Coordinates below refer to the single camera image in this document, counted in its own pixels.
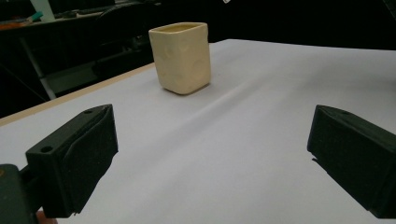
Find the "table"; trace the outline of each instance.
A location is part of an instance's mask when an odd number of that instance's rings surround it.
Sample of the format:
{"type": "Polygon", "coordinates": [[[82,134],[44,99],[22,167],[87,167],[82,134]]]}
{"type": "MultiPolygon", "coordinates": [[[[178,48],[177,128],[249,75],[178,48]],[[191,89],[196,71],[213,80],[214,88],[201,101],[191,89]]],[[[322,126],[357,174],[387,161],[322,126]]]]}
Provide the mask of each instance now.
{"type": "Polygon", "coordinates": [[[29,147],[113,104],[120,152],[61,224],[394,222],[365,211],[306,144],[316,105],[396,133],[395,51],[236,39],[210,50],[212,81],[191,95],[162,89],[150,64],[2,119],[0,162],[22,168],[29,147]]]}

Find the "square cup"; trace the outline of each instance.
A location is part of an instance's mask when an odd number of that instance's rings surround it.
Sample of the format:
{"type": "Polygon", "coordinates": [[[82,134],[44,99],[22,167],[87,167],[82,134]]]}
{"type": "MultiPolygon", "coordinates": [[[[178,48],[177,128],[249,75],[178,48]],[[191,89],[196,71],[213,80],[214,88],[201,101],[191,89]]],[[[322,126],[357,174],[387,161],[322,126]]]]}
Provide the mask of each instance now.
{"type": "Polygon", "coordinates": [[[210,82],[207,24],[179,22],[148,31],[158,79],[177,94],[200,90],[210,82]]]}

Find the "black chair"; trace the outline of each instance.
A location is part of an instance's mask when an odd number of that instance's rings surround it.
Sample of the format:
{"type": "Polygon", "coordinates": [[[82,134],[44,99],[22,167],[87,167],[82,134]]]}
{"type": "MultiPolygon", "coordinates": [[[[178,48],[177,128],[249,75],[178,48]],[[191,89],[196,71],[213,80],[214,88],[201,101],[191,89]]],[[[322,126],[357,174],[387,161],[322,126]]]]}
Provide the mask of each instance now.
{"type": "Polygon", "coordinates": [[[103,12],[92,26],[94,66],[108,79],[153,62],[149,29],[153,5],[132,3],[103,12]]]}

